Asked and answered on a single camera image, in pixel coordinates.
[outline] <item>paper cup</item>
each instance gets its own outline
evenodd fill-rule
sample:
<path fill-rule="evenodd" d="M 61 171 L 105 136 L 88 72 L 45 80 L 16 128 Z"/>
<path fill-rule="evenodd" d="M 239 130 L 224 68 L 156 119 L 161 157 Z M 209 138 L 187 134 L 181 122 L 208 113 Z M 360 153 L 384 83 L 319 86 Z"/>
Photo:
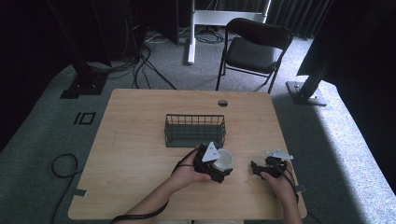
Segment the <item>paper cup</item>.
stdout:
<path fill-rule="evenodd" d="M 231 169 L 233 166 L 233 155 L 231 152 L 223 148 L 220 148 L 218 152 L 220 154 L 220 158 L 213 163 L 213 166 L 222 172 Z"/>

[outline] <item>metal wire basket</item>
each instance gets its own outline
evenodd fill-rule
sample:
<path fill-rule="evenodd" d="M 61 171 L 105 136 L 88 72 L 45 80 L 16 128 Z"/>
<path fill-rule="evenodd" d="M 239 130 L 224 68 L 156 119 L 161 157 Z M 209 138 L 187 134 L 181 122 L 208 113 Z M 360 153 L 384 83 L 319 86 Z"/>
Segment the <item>metal wire basket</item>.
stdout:
<path fill-rule="evenodd" d="M 224 145 L 225 133 L 222 115 L 166 115 L 167 147 L 196 147 L 213 142 L 215 147 L 220 148 Z"/>

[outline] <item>black curtain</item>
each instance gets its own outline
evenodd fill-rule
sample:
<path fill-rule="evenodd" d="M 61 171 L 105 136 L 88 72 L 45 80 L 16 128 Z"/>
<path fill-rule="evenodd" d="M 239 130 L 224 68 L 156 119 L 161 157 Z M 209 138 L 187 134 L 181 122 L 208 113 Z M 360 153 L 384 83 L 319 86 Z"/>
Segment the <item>black curtain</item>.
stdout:
<path fill-rule="evenodd" d="M 394 1 L 335 0 L 298 72 L 323 76 L 337 87 L 393 191 L 395 22 Z M 328 69 L 320 74 L 326 64 Z"/>

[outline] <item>wooden table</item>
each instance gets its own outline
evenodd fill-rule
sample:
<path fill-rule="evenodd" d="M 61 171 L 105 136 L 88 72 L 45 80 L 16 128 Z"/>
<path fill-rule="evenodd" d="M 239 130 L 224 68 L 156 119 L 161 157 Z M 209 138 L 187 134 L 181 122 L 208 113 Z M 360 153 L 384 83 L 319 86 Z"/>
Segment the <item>wooden table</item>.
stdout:
<path fill-rule="evenodd" d="M 228 106 L 218 105 L 226 100 Z M 166 147 L 166 114 L 224 115 L 225 149 L 233 171 L 220 184 L 194 183 L 177 192 L 158 219 L 279 219 L 270 186 L 251 171 L 266 151 L 287 152 L 270 96 L 238 91 L 114 90 L 69 209 L 72 219 L 111 219 L 160 185 L 193 147 Z M 303 197 L 299 208 L 306 216 Z"/>

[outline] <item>hand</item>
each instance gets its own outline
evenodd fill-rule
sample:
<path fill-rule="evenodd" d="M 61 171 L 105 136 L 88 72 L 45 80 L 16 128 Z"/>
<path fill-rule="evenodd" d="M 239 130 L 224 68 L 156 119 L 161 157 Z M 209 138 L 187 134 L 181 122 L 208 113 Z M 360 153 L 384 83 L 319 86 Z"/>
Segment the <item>hand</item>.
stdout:
<path fill-rule="evenodd" d="M 288 169 L 289 172 L 286 171 L 285 175 L 292 181 L 293 178 L 291 176 L 291 172 L 293 171 L 293 168 L 288 161 L 286 161 L 286 169 Z M 271 186 L 276 197 L 282 202 L 282 204 L 296 203 L 294 190 L 285 176 L 282 175 L 279 178 L 273 178 L 265 172 L 261 172 L 261 175 Z"/>
<path fill-rule="evenodd" d="M 193 182 L 211 180 L 210 175 L 197 173 L 193 167 L 193 161 L 197 151 L 191 153 L 167 179 L 174 191 L 184 189 Z"/>

